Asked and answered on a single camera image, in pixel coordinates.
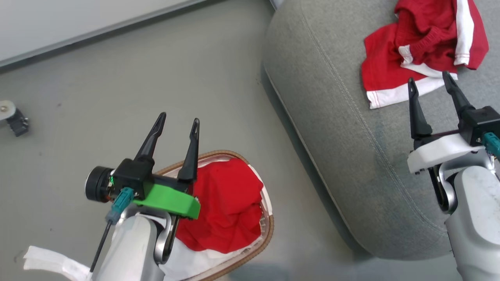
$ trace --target camera lens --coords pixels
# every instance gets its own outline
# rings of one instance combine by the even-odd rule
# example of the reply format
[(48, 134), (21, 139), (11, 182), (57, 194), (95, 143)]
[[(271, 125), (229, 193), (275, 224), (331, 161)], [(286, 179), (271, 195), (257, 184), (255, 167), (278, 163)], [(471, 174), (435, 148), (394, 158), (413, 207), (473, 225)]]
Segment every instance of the camera lens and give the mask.
[(97, 166), (87, 177), (85, 195), (88, 200), (106, 203), (108, 199), (108, 183), (112, 168)]

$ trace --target sofa cushion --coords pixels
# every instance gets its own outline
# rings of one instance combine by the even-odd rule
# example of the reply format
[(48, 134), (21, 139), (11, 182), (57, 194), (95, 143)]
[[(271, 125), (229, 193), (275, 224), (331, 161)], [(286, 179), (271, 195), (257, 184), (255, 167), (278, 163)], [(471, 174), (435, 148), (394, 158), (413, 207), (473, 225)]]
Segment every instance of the sofa cushion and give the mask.
[[(451, 250), (429, 175), (410, 174), (408, 102), (369, 109), (363, 39), (395, 22), (396, 0), (286, 0), (267, 32), (263, 63), (354, 238), (374, 256), (415, 260)], [(500, 2), (476, 1), (490, 51), (458, 84), (476, 107), (500, 110)], [(420, 98), (435, 132), (457, 128), (440, 88)]]

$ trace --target white wall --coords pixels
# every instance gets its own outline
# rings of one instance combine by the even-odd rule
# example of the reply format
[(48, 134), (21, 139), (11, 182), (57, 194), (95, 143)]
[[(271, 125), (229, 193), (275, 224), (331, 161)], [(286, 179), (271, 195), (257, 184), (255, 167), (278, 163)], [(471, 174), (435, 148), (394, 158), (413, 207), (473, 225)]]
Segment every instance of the white wall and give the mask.
[(0, 67), (203, 0), (0, 0)]

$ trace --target gray floor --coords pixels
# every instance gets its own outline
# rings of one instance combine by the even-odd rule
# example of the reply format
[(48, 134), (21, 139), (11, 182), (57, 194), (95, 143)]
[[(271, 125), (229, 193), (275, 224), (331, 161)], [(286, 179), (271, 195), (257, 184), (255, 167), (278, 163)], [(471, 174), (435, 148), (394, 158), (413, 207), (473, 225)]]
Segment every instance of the gray floor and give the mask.
[(198, 117), (200, 152), (242, 154), (269, 191), (271, 243), (221, 280), (460, 280), (452, 256), (387, 261), (352, 242), (261, 77), (272, 14), (266, 0), (216, 1), (4, 69), (0, 99), (32, 127), (0, 126), (1, 279), (64, 280), (23, 271), (29, 245), (90, 264), (110, 206), (86, 200), (86, 176), (134, 156), (165, 111), (157, 170), (184, 158)]

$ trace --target teal connector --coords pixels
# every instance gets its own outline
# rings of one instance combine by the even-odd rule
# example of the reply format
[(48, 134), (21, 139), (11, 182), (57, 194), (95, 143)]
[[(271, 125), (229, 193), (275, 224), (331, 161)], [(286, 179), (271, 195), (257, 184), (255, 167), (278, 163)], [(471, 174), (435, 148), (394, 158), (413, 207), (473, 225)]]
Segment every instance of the teal connector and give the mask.
[(492, 132), (487, 132), (482, 136), (482, 145), (486, 151), (500, 159), (500, 139)]
[(134, 190), (130, 187), (125, 187), (120, 191), (118, 197), (114, 200), (111, 210), (106, 215), (106, 221), (111, 221), (114, 226), (118, 223), (120, 216), (122, 215), (125, 208), (127, 208), (132, 200), (134, 199)]

